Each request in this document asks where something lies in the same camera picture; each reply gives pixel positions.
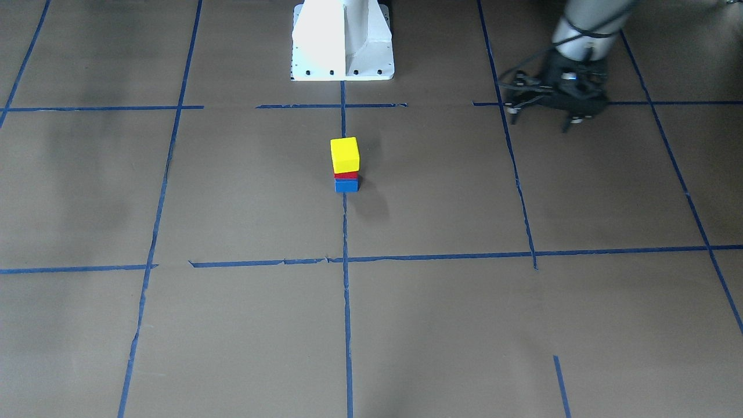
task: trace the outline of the black cable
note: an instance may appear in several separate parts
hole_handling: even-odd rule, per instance
[[[611,15],[611,17],[609,17],[608,19],[606,19],[603,22],[599,23],[598,25],[595,25],[594,27],[586,30],[585,32],[586,33],[595,32],[596,30],[599,30],[599,29],[603,28],[604,26],[613,23],[614,21],[616,21],[618,19],[621,19],[622,16],[624,16],[627,13],[629,13],[630,11],[632,11],[632,8],[635,7],[637,5],[637,3],[639,3],[639,2],[640,2],[640,0],[634,0],[632,3],[626,5],[622,10],[617,11],[615,14]],[[526,60],[521,61],[519,64],[515,65],[514,67],[509,68],[508,70],[506,70],[506,72],[500,74],[498,78],[500,79],[500,78],[505,77],[507,74],[510,74],[510,73],[518,70],[519,68],[523,67],[524,65],[527,65],[529,62],[532,62],[532,61],[536,60],[537,58],[541,57],[542,55],[547,54],[550,51],[556,49],[560,45],[566,44],[568,42],[573,42],[574,40],[583,38],[584,36],[586,36],[586,35],[583,34],[583,33],[579,33],[576,36],[572,36],[570,38],[563,39],[560,42],[555,42],[552,45],[550,45],[549,47],[547,47],[547,48],[545,48],[545,49],[543,49],[541,51],[538,51],[535,54],[530,55]],[[505,84],[505,83],[503,83],[501,81],[498,81],[498,85],[501,86],[501,87],[505,87],[507,89],[510,89],[510,88],[513,87],[512,85]]]

